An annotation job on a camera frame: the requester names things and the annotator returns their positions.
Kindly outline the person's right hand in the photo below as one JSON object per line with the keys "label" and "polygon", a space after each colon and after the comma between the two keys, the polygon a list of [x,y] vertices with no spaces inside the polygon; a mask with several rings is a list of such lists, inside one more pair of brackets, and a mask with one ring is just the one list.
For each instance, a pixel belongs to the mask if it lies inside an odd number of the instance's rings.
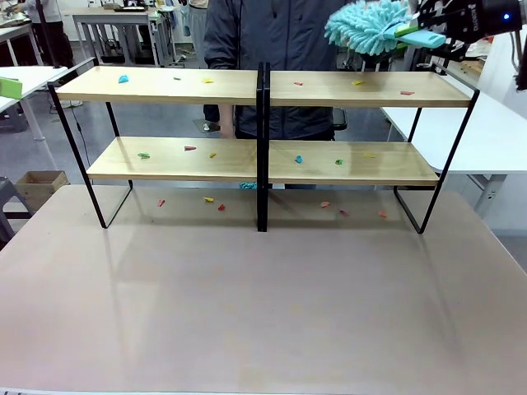
{"label": "person's right hand", "polygon": [[233,106],[232,105],[218,105],[220,114],[220,134],[222,138],[234,138],[234,124],[233,124]]}

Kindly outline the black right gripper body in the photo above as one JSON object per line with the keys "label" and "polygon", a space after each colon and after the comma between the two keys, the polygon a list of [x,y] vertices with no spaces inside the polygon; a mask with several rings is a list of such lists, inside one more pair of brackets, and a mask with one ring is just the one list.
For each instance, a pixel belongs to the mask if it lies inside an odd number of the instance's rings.
{"label": "black right gripper body", "polygon": [[448,37],[459,41],[513,31],[512,1],[450,1]]}

